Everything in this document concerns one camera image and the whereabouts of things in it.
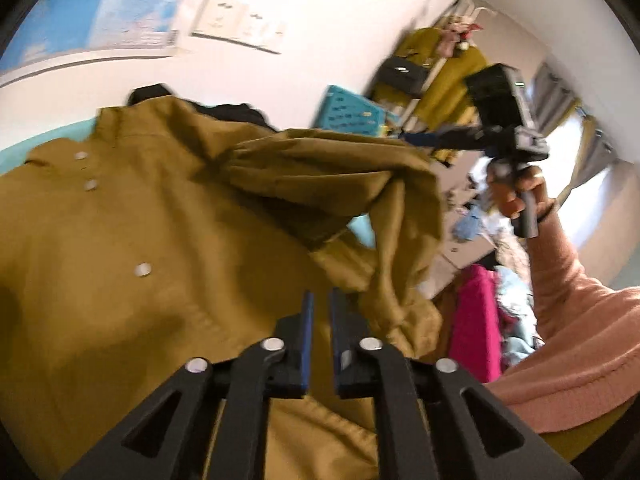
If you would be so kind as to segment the pink sleeved right forearm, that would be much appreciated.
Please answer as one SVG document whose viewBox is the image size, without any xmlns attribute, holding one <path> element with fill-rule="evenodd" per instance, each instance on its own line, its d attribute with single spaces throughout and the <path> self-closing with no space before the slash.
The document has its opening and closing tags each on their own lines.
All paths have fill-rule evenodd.
<svg viewBox="0 0 640 480">
<path fill-rule="evenodd" d="M 527 243 L 541 349 L 488 386 L 538 434 L 592 422 L 639 392 L 639 291 L 587 275 L 555 211 Z"/>
</svg>

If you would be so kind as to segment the right hand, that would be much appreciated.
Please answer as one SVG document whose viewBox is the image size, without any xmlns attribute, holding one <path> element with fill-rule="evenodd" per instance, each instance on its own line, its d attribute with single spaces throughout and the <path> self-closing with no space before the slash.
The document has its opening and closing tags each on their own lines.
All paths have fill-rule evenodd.
<svg viewBox="0 0 640 480">
<path fill-rule="evenodd" d="M 492 200 L 506 218 L 516 219 L 525 209 L 524 200 L 520 197 L 525 192 L 533 193 L 538 220 L 552 211 L 555 205 L 555 200 L 548 195 L 546 179 L 538 166 L 524 169 L 516 180 L 500 177 L 495 167 L 490 167 L 487 170 L 487 183 Z"/>
</svg>

